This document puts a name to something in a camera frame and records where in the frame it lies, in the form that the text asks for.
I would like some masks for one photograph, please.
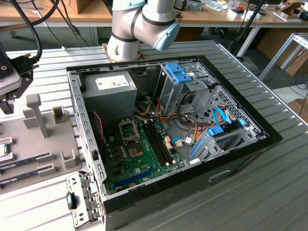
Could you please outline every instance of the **slotted metal surface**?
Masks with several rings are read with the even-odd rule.
[[[177,42],[167,51],[142,46],[147,59],[206,55],[243,96],[280,132],[284,140],[244,171],[183,201],[129,224],[121,231],[306,230],[308,227],[308,134],[298,120],[252,73],[213,41]],[[10,52],[15,57],[27,52]],[[40,93],[42,111],[64,106],[73,115],[66,66],[106,63],[99,47],[48,50],[26,94]],[[25,97],[13,116],[22,117]],[[18,230],[74,230],[66,206],[66,176],[0,195],[0,227]],[[103,230],[94,224],[91,231]]]

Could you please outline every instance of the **box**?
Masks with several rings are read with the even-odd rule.
[[[304,99],[297,99],[288,104],[289,107],[292,108],[293,111],[295,111],[297,114],[299,114],[300,109],[302,108]],[[304,104],[303,110],[300,114],[300,117],[303,118],[306,122],[308,122],[308,99],[306,99],[306,102]]]
[[[80,13],[92,0],[65,0],[69,12]]]

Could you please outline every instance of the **wire bundle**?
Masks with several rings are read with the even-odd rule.
[[[101,152],[103,151],[103,145],[104,145],[104,133],[103,133],[103,123],[102,123],[102,119],[100,118],[100,116],[95,112],[93,111],[93,113],[95,114],[95,116],[98,118],[99,122],[100,122],[100,126],[101,126]]]

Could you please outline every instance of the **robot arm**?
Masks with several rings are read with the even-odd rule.
[[[175,0],[114,0],[109,57],[118,62],[133,61],[140,54],[140,41],[159,51],[167,49],[180,30]]]

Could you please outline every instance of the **label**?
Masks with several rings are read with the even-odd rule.
[[[192,139],[190,137],[187,137],[185,140],[185,143],[191,143]]]
[[[0,170],[5,170],[7,168],[11,168],[11,167],[15,167],[15,166],[16,166],[16,164],[0,167]]]
[[[129,86],[124,75],[121,76],[111,76],[105,78],[97,78],[95,80],[98,90],[105,90],[111,88],[119,88]]]
[[[16,180],[17,180],[17,178],[6,180],[6,181],[3,181],[3,182],[0,182],[0,185],[1,184],[7,184],[7,183],[10,183],[10,182],[13,182],[13,181],[16,181]]]
[[[197,163],[197,162],[200,162],[200,159],[199,159],[199,158],[195,158],[194,160],[190,161],[189,163],[190,163],[191,165],[193,165],[193,164],[195,164],[195,163]]]
[[[190,73],[186,73],[187,76],[194,76],[194,73],[193,72],[190,72]]]

